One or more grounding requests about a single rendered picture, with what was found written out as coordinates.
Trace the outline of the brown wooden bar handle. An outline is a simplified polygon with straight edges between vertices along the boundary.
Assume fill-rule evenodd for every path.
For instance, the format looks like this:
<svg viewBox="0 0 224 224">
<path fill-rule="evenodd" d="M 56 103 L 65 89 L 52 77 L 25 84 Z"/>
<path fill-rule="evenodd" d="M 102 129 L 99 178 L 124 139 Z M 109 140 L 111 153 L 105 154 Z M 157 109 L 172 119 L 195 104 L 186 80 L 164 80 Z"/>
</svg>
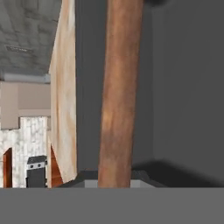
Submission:
<svg viewBox="0 0 224 224">
<path fill-rule="evenodd" d="M 108 0 L 98 166 L 100 188 L 130 186 L 144 0 Z"/>
</svg>

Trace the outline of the pale wooden cabinet panel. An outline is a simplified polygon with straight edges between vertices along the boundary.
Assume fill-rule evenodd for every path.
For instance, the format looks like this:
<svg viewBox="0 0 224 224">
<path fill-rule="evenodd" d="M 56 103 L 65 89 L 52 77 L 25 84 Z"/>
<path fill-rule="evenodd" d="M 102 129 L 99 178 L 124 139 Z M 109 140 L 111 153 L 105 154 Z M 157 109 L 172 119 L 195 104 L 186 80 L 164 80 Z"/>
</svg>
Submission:
<svg viewBox="0 0 224 224">
<path fill-rule="evenodd" d="M 66 183 L 77 176 L 75 0 L 62 0 L 49 74 L 51 143 Z"/>
</svg>

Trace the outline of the orange-brown wooden panel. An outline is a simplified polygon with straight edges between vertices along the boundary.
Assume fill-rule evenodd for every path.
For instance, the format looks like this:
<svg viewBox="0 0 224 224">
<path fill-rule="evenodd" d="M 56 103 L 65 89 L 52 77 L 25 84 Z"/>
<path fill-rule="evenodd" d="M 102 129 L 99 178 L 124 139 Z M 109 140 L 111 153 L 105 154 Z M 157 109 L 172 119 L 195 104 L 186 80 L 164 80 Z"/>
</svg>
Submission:
<svg viewBox="0 0 224 224">
<path fill-rule="evenodd" d="M 62 185 L 63 181 L 60 175 L 60 169 L 58 167 L 53 150 L 51 150 L 51 169 L 52 169 L 52 187 Z"/>
<path fill-rule="evenodd" d="M 3 154 L 3 187 L 12 188 L 12 148 Z"/>
</svg>

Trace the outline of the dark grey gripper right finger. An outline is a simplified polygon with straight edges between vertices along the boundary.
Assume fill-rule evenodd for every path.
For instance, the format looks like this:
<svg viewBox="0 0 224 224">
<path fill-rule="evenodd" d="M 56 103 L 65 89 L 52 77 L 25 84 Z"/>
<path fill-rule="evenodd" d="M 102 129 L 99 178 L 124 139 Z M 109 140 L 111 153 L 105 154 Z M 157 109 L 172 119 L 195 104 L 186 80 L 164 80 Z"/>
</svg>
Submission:
<svg viewBox="0 0 224 224">
<path fill-rule="evenodd" d="M 146 171 L 132 171 L 130 179 L 131 188 L 160 188 L 163 184 L 151 179 Z"/>
</svg>

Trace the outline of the black box with grey band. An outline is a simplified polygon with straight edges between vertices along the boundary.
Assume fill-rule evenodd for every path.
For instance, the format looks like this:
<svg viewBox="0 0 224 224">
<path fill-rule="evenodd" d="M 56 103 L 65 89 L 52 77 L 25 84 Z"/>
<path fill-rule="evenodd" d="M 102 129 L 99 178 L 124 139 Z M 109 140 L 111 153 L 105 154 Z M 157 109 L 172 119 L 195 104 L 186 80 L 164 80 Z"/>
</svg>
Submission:
<svg viewBox="0 0 224 224">
<path fill-rule="evenodd" d="M 29 157 L 26 169 L 27 188 L 46 188 L 46 165 L 45 155 Z"/>
</svg>

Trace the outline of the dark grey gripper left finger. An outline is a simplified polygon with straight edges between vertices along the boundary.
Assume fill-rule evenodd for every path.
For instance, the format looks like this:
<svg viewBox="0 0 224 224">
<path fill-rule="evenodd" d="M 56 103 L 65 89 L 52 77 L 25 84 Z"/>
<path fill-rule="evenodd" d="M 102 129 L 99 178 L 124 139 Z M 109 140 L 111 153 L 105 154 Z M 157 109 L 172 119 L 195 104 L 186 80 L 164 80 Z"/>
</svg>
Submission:
<svg viewBox="0 0 224 224">
<path fill-rule="evenodd" d="M 75 179 L 60 185 L 60 187 L 97 188 L 98 171 L 81 171 Z"/>
</svg>

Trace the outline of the white marble counter unit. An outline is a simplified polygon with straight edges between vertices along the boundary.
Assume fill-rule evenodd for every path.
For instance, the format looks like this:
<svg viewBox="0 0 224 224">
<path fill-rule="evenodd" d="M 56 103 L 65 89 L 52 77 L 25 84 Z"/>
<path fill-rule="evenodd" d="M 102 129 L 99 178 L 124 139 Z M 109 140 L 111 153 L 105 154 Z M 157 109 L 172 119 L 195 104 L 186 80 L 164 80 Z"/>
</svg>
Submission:
<svg viewBox="0 0 224 224">
<path fill-rule="evenodd" d="M 29 157 L 46 155 L 47 118 L 22 117 L 20 129 L 0 130 L 0 187 L 4 186 L 3 155 L 12 148 L 12 186 L 25 188 Z"/>
</svg>

